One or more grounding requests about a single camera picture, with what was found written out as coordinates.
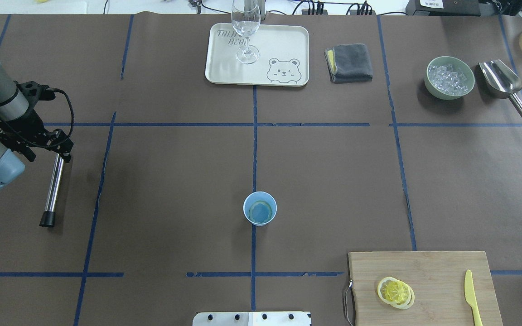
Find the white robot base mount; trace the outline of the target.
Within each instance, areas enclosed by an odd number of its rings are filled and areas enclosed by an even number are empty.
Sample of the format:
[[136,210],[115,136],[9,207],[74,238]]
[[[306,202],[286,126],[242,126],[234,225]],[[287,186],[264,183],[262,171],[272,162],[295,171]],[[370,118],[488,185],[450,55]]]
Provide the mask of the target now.
[[201,312],[193,326],[311,326],[311,313],[303,311]]

